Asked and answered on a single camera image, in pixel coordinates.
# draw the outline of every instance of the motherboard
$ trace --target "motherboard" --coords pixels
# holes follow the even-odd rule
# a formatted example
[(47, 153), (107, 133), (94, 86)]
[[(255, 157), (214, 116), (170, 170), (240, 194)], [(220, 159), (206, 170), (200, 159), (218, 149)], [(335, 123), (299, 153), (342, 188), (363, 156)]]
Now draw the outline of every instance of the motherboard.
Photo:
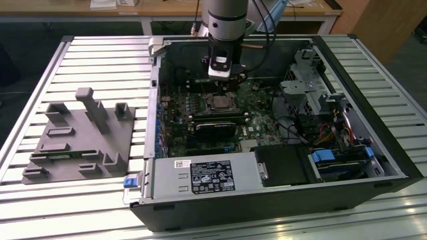
[(195, 81), (196, 90), (190, 84), (178, 86), (162, 98), (168, 157), (242, 153), (283, 143), (270, 87), (252, 79), (219, 95), (202, 80)]

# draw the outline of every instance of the warning label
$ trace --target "warning label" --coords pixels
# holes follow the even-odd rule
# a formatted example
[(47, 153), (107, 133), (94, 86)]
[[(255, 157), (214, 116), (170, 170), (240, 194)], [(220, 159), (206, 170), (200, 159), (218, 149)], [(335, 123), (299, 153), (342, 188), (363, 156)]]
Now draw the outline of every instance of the warning label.
[(194, 194), (210, 194), (236, 190), (230, 161), (192, 163), (190, 167), (191, 191)]

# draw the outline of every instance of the table leg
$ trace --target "table leg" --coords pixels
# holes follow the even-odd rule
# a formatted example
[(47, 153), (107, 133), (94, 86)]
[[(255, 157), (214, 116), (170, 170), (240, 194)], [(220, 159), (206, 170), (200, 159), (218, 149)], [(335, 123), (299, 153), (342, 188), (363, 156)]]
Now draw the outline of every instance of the table leg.
[(335, 21), (337, 21), (337, 18), (338, 16), (329, 16), (325, 20), (325, 22), (322, 23), (322, 26), (319, 28), (319, 32), (318, 34), (319, 35), (329, 35), (331, 30), (333, 30), (333, 27), (334, 27), (334, 24), (335, 24)]
[(146, 36), (154, 35), (152, 30), (152, 17), (151, 16), (142, 16), (140, 17), (140, 25), (142, 25), (142, 31)]

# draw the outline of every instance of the floor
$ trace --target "floor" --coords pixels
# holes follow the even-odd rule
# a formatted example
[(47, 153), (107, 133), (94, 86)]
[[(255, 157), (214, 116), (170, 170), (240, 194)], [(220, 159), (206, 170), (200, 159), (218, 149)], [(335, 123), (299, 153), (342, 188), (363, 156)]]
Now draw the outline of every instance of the floor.
[[(155, 35), (190, 33), (191, 23), (154, 23)], [(0, 146), (22, 114), (32, 90), (43, 75), (51, 57), (66, 35), (112, 36), (142, 35), (138, 22), (55, 23), (47, 31), (42, 23), (2, 23), (0, 44), (20, 70), (22, 79), (15, 84), (0, 87)], [(427, 44), (411, 37), (387, 68), (415, 100), (427, 109)]]

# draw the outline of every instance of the white paper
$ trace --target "white paper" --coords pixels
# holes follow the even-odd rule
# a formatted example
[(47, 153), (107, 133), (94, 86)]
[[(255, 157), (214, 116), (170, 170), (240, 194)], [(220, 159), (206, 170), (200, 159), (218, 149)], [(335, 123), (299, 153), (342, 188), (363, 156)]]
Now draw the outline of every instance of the white paper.
[(91, 0), (91, 11), (118, 9), (116, 0)]
[(287, 6), (298, 5), (298, 4), (310, 4), (314, 0), (289, 0)]

